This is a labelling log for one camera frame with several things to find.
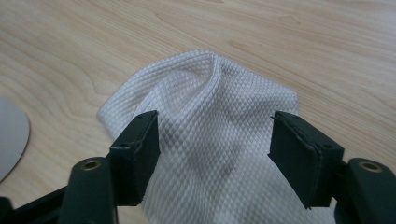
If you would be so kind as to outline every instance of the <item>white cloth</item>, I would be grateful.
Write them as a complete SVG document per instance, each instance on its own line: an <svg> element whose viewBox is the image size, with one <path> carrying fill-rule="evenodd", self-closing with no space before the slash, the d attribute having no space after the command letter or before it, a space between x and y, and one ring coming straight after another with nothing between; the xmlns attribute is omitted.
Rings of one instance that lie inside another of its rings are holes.
<svg viewBox="0 0 396 224"><path fill-rule="evenodd" d="M150 223L334 223L305 210L268 158L276 110L296 93L209 50L137 71L98 118L115 139L133 117L159 111L161 156L143 208Z"/></svg>

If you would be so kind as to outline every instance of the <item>wooden table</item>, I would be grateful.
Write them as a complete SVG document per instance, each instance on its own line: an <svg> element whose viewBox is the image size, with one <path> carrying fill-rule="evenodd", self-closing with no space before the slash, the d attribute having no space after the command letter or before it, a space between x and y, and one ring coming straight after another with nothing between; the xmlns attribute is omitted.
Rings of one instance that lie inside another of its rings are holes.
<svg viewBox="0 0 396 224"><path fill-rule="evenodd" d="M99 107L134 71L213 49L294 88L300 115L353 157L396 171L396 4L387 1L0 1L0 95L31 135L0 183L18 207L105 156ZM123 223L145 223L140 207Z"/></svg>

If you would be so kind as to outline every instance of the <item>textured white towel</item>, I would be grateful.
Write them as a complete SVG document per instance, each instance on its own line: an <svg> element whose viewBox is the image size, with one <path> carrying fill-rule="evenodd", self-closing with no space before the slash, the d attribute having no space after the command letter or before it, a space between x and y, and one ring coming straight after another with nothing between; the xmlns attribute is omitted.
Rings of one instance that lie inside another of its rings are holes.
<svg viewBox="0 0 396 224"><path fill-rule="evenodd" d="M305 210L267 157L276 110L296 93L209 50L152 63L112 95L98 118L115 139L159 111L161 156L143 207L150 223L334 223Z"/></svg>

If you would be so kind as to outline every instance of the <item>gray round object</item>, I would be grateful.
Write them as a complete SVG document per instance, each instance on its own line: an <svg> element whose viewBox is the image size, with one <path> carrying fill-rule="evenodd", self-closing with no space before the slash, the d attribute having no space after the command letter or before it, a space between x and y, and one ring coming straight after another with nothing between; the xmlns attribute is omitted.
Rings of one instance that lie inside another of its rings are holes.
<svg viewBox="0 0 396 224"><path fill-rule="evenodd" d="M0 97L0 181L20 159L29 131L29 120L23 111Z"/></svg>

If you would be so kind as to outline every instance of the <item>light wood surface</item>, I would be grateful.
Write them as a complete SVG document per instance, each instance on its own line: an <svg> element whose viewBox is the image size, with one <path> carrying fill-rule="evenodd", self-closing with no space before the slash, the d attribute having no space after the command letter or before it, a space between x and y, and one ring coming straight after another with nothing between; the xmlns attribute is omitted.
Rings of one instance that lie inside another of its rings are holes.
<svg viewBox="0 0 396 224"><path fill-rule="evenodd" d="M0 1L0 95L29 117L20 162L0 183L15 207L105 156L99 107L134 71L213 49L297 90L300 115L396 171L396 4L388 1ZM121 223L146 223L140 207Z"/></svg>

